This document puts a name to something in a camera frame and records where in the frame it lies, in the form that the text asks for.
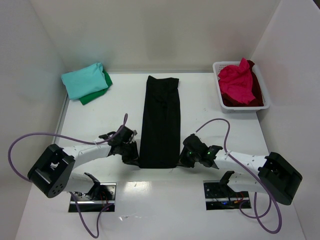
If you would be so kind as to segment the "black t shirt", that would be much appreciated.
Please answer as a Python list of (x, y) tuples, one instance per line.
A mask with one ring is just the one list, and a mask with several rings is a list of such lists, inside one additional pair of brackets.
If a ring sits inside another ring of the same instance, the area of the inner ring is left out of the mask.
[(180, 157), (181, 108), (179, 79), (157, 79), (146, 82), (139, 167), (142, 169), (175, 168)]

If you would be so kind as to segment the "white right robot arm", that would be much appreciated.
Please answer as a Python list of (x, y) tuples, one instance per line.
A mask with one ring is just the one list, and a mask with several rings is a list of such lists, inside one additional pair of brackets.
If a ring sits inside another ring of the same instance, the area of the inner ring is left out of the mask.
[(183, 141), (179, 165), (193, 168), (200, 163), (207, 168), (224, 170), (221, 185), (234, 192), (271, 193), (275, 201), (289, 206), (302, 182), (302, 175), (280, 154), (249, 155), (223, 152), (218, 145), (207, 146), (191, 134)]

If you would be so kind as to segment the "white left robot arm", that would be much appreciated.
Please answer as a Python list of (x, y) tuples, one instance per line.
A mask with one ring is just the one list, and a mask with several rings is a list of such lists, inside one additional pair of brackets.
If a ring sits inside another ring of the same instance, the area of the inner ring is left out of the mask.
[(81, 144), (71, 147), (49, 145), (29, 170), (28, 179), (49, 199), (62, 192), (82, 193), (94, 200), (106, 188), (89, 172), (76, 173), (74, 170), (93, 160), (120, 155), (122, 162), (138, 165), (138, 147), (134, 140), (136, 130), (128, 127), (118, 132), (100, 135), (102, 144)]

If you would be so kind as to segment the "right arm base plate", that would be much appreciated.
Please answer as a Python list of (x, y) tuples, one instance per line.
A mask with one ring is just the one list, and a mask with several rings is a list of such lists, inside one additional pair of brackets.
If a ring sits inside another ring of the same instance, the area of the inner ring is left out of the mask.
[(235, 192), (227, 185), (218, 181), (204, 181), (204, 196), (206, 210), (238, 210), (251, 209), (249, 193), (247, 191)]

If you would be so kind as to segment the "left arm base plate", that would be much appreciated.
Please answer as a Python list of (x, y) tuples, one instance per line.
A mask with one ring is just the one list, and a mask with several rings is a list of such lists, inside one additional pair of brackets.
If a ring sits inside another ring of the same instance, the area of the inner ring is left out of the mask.
[(78, 203), (78, 207), (82, 213), (98, 213), (104, 207), (106, 212), (115, 211), (117, 184), (103, 182), (97, 193), (86, 194), (82, 192), (74, 192), (74, 197)]

